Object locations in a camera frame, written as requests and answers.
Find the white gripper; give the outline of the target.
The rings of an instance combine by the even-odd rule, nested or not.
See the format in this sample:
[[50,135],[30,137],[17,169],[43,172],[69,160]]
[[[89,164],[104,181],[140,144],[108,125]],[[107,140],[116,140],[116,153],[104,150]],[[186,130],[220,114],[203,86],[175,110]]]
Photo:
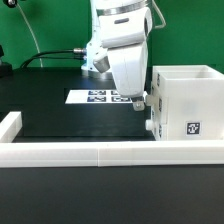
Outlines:
[[147,43],[109,49],[108,59],[118,93],[122,97],[133,98],[133,109],[143,111],[145,104],[141,96],[148,62]]

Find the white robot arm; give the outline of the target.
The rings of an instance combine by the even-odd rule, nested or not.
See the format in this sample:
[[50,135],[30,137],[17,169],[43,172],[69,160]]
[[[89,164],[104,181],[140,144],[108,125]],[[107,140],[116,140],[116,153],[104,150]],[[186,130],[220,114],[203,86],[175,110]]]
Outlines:
[[[148,63],[147,39],[166,20],[155,0],[90,0],[92,37],[85,48],[82,73],[93,78],[111,78],[123,98],[136,111],[145,107],[143,93]],[[153,23],[156,13],[161,23]]]

